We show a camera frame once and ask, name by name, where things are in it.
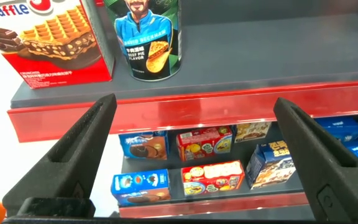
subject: gray shelf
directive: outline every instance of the gray shelf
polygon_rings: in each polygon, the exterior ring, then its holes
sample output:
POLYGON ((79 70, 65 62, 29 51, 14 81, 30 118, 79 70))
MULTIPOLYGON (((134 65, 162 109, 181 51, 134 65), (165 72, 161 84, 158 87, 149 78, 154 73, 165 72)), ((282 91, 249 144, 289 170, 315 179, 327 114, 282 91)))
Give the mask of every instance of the gray shelf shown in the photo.
POLYGON ((108 93, 123 100, 358 80, 358 6, 344 2, 184 0, 183 61, 173 77, 135 80, 119 57, 112 82, 41 90, 23 83, 11 108, 95 101, 108 93))
POLYGON ((166 161, 158 161, 152 159, 123 159, 121 171, 121 173, 123 174, 145 170, 168 169, 170 178, 170 192, 172 199, 168 201, 153 203, 153 205, 161 203, 179 203, 192 202, 197 200, 210 200, 216 198, 222 199, 232 197, 285 194, 303 191, 303 187, 299 180, 298 174, 295 172, 287 182, 281 184, 275 184, 259 189, 250 190, 249 186, 247 185, 247 182, 244 180, 240 189, 238 190, 185 197, 183 193, 183 184, 180 172, 180 169, 182 167, 214 164, 218 162, 227 162, 239 159, 245 169, 257 144, 282 140, 282 135, 277 123, 273 123, 265 139, 257 139, 253 141, 235 143, 232 145, 230 153, 220 154, 218 156, 208 157, 204 159, 182 162, 178 155, 175 136, 178 133, 183 133, 185 131, 186 130, 169 132, 168 137, 170 142, 170 153, 166 161))

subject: waffle box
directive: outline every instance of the waffle box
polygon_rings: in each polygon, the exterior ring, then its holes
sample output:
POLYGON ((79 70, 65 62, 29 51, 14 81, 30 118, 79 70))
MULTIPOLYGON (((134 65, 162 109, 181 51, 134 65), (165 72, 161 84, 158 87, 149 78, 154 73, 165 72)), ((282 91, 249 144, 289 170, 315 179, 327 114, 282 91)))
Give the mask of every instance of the waffle box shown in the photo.
POLYGON ((246 168, 246 180, 252 189, 286 182, 295 172, 285 141, 258 144, 246 168))
POLYGON ((124 156, 134 159, 167 159, 167 131, 120 134, 124 156))
POLYGON ((202 128, 177 135, 182 161, 201 159, 231 150, 232 131, 229 126, 202 128))
POLYGON ((171 199, 168 170, 118 174, 112 178, 111 193, 121 206, 141 205, 171 199))
POLYGON ((271 122, 235 124, 233 127, 236 134, 234 142, 264 138, 266 137, 271 124, 271 122))
POLYGON ((0 52, 31 88, 112 79, 80 0, 0 0, 0 52))
POLYGON ((353 141, 358 138, 358 123, 350 116, 316 118, 315 120, 341 142, 353 141))
POLYGON ((185 196, 223 192, 240 188, 244 170, 240 161, 181 169, 185 196))

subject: white shelf surface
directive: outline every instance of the white shelf surface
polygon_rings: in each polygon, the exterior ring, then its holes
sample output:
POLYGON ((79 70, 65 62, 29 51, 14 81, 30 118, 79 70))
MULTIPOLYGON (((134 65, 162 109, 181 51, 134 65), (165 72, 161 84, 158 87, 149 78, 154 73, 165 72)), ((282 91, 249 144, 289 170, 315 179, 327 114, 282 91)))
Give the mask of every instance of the white shelf surface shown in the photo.
MULTIPOLYGON (((29 169, 56 143, 40 141, 19 143, 6 111, 22 78, 0 54, 0 202, 3 196, 29 169)), ((117 201, 111 195, 112 176, 121 173, 122 150, 116 135, 108 137, 99 171, 95 179, 91 200, 96 217, 108 217, 118 211, 117 201)))

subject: chocolate cookie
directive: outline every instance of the chocolate cookie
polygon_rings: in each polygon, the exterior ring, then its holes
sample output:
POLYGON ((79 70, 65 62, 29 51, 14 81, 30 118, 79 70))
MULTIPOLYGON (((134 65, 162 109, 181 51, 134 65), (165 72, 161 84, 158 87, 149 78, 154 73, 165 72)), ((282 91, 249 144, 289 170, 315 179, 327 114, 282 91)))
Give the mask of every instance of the chocolate cookie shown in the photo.
POLYGON ((128 198, 128 202, 130 203, 147 203, 147 202, 156 202, 159 200, 160 197, 156 195, 146 195, 146 196, 128 198))
POLYGON ((129 148, 129 151, 132 155, 136 157, 145 158, 149 155, 149 150, 147 150, 145 146, 131 146, 131 148, 129 148))
POLYGON ((158 150, 152 146, 145 146, 146 150, 148 152, 147 157, 148 158, 156 158, 158 156, 158 150))

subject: green can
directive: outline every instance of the green can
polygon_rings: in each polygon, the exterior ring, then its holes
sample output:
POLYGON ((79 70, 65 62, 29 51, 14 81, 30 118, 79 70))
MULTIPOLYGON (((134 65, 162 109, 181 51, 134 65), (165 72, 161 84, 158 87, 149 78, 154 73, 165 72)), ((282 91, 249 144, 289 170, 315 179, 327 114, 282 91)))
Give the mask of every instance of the green can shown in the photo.
POLYGON ((179 71, 180 0, 104 0, 104 5, 134 78, 154 82, 179 71))

